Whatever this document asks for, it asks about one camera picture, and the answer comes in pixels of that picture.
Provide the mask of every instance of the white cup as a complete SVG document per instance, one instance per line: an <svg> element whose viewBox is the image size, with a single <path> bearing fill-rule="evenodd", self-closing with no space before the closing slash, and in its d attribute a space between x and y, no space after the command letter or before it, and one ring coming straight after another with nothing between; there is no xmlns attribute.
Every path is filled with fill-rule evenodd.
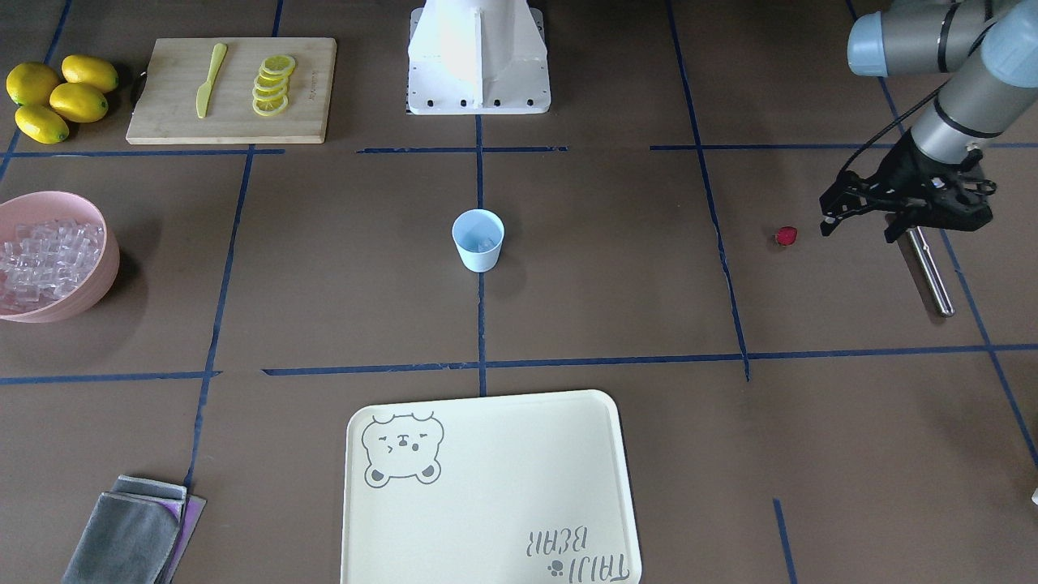
<svg viewBox="0 0 1038 584"><path fill-rule="evenodd" d="M494 267L501 254L504 223L486 208L472 208L455 219L450 234L465 267L474 272L485 272Z"/></svg>

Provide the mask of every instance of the yellow knife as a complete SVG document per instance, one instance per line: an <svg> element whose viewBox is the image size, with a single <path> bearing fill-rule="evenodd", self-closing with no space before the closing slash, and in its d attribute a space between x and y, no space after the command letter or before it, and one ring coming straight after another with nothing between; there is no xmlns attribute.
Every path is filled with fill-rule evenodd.
<svg viewBox="0 0 1038 584"><path fill-rule="evenodd" d="M217 43L213 47L213 58L209 61L209 76L206 77L206 82L198 87L198 93L195 95L195 110L198 111L199 119L206 117L206 112L209 110L209 95L213 92L216 74L220 71L220 64L226 54L227 46L223 43Z"/></svg>

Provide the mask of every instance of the bowl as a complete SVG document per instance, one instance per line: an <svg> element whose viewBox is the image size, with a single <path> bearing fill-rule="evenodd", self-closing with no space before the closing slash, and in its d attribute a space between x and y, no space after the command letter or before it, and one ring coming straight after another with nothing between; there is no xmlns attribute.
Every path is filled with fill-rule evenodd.
<svg viewBox="0 0 1038 584"><path fill-rule="evenodd" d="M98 304L108 294L119 271L119 246L105 222L101 211L78 194L59 190L44 190L23 194L0 203L0 242L15 239L19 223L35 224L51 219L74 219L81 223L99 224L104 228L98 265L71 295L50 305L25 313L0 308L0 319L16 323L56 323L78 315Z"/></svg>

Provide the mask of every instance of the white tray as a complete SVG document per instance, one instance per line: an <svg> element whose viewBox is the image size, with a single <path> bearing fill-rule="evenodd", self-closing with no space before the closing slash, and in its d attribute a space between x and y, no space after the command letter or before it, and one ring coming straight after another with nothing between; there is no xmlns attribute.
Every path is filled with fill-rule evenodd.
<svg viewBox="0 0 1038 584"><path fill-rule="evenodd" d="M604 393L373 406L350 420L343 584L640 579Z"/></svg>

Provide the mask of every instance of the bear face illustration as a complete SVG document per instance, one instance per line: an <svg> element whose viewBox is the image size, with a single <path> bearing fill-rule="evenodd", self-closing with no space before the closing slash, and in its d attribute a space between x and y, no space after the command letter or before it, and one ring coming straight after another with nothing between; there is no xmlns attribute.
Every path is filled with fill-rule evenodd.
<svg viewBox="0 0 1038 584"><path fill-rule="evenodd" d="M388 422L373 417L360 442L367 451L364 480L375 489L385 486L389 479L414 477L429 484L440 477L436 455L443 442L443 425L432 414L428 418L393 416Z"/></svg>

